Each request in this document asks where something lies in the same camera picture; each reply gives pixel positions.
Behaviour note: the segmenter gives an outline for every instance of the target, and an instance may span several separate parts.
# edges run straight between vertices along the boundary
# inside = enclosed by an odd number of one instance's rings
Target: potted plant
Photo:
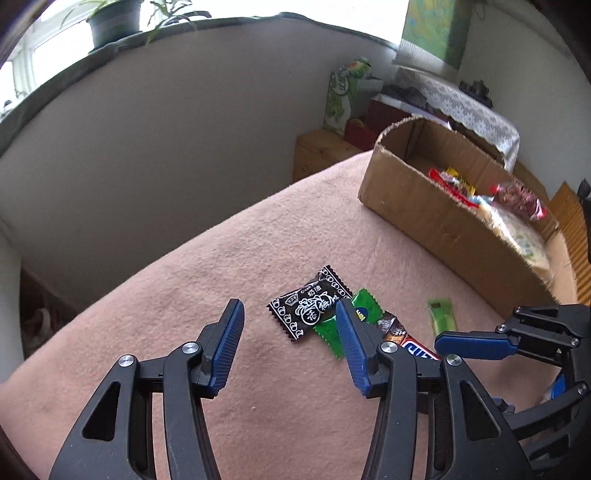
[[[154,39],[160,28],[165,27],[166,25],[171,25],[178,23],[181,20],[186,20],[194,30],[197,30],[195,22],[191,20],[191,17],[212,17],[212,15],[205,10],[187,11],[189,7],[193,6],[193,2],[191,0],[152,0],[150,3],[154,6],[154,13],[152,13],[150,16],[148,23],[150,23],[150,21],[152,21],[152,19],[158,15],[158,13],[162,14],[164,19],[158,22],[158,24],[149,33],[148,39],[146,41],[147,44]]]
[[[107,43],[139,32],[139,9],[142,3],[143,0],[84,0],[68,12],[61,24],[64,25],[77,7],[97,4],[86,19],[92,30],[92,41],[96,50]]]

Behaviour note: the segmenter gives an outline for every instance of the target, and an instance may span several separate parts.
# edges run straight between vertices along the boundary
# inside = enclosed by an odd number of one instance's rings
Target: black candy wrapper
[[[339,300],[351,297],[347,285],[326,265],[302,288],[271,300],[267,307],[290,340],[295,341],[319,321],[332,317]]]

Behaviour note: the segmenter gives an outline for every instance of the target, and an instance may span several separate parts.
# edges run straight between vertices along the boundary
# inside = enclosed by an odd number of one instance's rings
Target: lace tablecloth
[[[519,132],[509,120],[462,93],[456,85],[426,72],[401,67],[394,83],[401,88],[416,88],[433,108],[494,145],[502,154],[505,170],[513,171],[519,151]]]

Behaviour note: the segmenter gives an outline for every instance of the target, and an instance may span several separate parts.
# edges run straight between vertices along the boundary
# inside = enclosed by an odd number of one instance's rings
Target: green leaves
[[[158,12],[162,13],[165,18],[150,31],[148,38],[146,39],[146,45],[152,42],[160,28],[172,19],[186,20],[191,25],[192,29],[197,30],[197,25],[189,18],[191,13],[195,16],[196,12],[188,12],[188,14],[180,13],[182,9],[193,6],[191,0],[150,0],[150,3],[154,6],[154,12],[150,16],[148,24],[150,24]]]
[[[88,4],[98,4],[98,6],[92,11],[92,13],[89,15],[89,17],[92,17],[92,15],[94,15],[98,10],[100,10],[101,8],[103,8],[104,6],[113,3],[115,0],[83,0],[82,2],[77,3],[76,5],[74,5],[72,7],[72,9],[66,14],[66,16],[64,17],[64,19],[61,21],[60,24],[60,28],[64,28],[64,24],[66,23],[66,20],[68,18],[70,18],[70,15],[74,12],[74,10],[76,10],[76,8],[81,7],[82,5],[88,5]]]

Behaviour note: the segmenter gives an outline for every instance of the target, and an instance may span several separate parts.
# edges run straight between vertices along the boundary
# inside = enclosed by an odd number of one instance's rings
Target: plant pot
[[[142,0],[119,0],[91,15],[86,21],[92,30],[95,50],[138,33],[141,5]]]

